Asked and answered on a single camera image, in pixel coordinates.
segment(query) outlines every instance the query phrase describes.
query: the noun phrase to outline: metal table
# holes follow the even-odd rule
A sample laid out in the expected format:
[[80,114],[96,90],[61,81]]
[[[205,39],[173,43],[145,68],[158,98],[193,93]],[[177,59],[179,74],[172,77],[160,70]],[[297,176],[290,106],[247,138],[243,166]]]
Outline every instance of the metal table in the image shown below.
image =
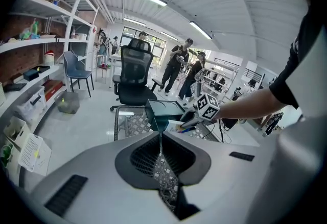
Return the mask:
[[[119,106],[116,110],[114,122],[114,140],[118,140],[119,132],[125,131],[120,137],[131,137],[133,135],[151,132],[151,125],[148,121],[144,106]],[[202,138],[205,140],[218,141],[214,135],[201,123],[196,130],[189,134],[190,137]],[[160,153],[156,161],[153,174],[154,179],[159,181],[161,199],[167,207],[174,212],[177,201],[178,178],[174,175],[164,155],[160,140]]]

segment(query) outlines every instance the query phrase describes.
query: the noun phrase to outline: trash can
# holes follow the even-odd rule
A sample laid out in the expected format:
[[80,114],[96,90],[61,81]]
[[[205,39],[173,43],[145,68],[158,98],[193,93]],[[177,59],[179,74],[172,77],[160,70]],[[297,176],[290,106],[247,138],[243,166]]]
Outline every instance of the trash can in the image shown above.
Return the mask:
[[80,107],[80,101],[76,92],[64,91],[55,99],[60,112],[75,114]]

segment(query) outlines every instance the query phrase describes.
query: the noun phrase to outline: white floor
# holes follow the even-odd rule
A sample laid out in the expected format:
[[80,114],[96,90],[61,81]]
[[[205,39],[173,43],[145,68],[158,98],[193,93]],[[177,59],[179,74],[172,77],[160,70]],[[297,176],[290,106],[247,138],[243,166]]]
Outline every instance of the white floor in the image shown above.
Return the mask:
[[[121,69],[116,68],[115,73],[120,74],[120,72]],[[149,86],[152,86],[151,79],[154,77],[156,77],[156,71],[150,69]],[[118,96],[114,94],[113,87],[109,88],[108,78],[105,84],[105,78],[101,77],[100,70],[97,81],[95,78],[95,72],[93,72],[95,89],[91,90],[91,98],[88,95],[84,80],[80,81],[80,90],[77,84],[74,86],[80,99],[80,108],[76,114],[61,113],[53,105],[35,132],[36,135],[44,138],[52,149],[48,174],[84,150],[113,141],[115,111],[110,112],[109,108],[113,105],[119,105],[119,101],[116,101]],[[162,78],[159,71],[157,71],[157,78],[159,80]],[[155,94],[158,99],[176,101],[180,87],[181,85],[176,81],[169,96],[165,96],[164,91],[158,92],[158,87],[155,89]],[[215,125],[213,133],[220,139],[218,124]],[[245,123],[235,125],[224,134],[224,139],[227,143],[259,146],[262,136],[252,126]],[[42,178],[40,175],[26,171],[24,176],[25,190],[30,192]]]

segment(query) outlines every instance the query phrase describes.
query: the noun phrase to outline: corrugated metal ceiling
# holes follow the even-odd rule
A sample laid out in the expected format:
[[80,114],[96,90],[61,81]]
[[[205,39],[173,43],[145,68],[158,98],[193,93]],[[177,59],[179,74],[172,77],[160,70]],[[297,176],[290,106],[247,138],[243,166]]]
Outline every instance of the corrugated metal ceiling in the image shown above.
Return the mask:
[[[281,69],[307,5],[305,0],[166,0],[160,7],[148,0],[106,0],[112,16],[145,22],[197,47],[247,57],[267,68]],[[199,23],[214,40],[189,25]]]

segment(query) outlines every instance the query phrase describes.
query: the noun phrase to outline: red brick wall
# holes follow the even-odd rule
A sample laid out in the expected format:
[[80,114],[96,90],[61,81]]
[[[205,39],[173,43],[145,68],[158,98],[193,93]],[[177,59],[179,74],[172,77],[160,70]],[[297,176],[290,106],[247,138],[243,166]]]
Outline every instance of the red brick wall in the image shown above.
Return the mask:
[[[36,19],[39,21],[38,30],[44,31],[45,19]],[[29,27],[34,21],[34,17],[13,15],[5,25],[0,34],[1,40],[11,38]],[[64,38],[66,25],[58,22],[51,23],[51,32],[55,32]],[[55,60],[63,53],[63,43],[49,43],[48,49],[55,53]],[[0,54],[0,82],[6,82],[13,75],[25,72],[43,62],[43,45],[36,44],[21,47]]]

